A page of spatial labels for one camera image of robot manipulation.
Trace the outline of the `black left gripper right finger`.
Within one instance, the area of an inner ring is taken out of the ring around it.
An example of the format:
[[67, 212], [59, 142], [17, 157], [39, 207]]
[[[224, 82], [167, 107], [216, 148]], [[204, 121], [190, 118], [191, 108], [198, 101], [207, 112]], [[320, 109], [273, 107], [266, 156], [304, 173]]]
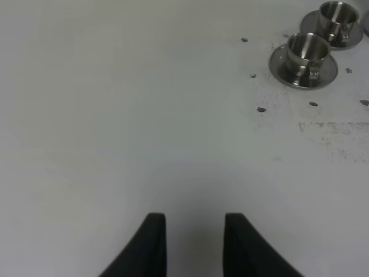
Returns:
[[241, 213], [225, 215], [224, 276], [302, 276]]

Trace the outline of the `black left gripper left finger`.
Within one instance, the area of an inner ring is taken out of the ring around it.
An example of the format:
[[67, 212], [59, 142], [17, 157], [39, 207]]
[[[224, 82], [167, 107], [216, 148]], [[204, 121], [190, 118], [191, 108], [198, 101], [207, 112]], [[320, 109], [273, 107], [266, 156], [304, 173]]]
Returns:
[[135, 235], [101, 276], [166, 276], [166, 219], [150, 213]]

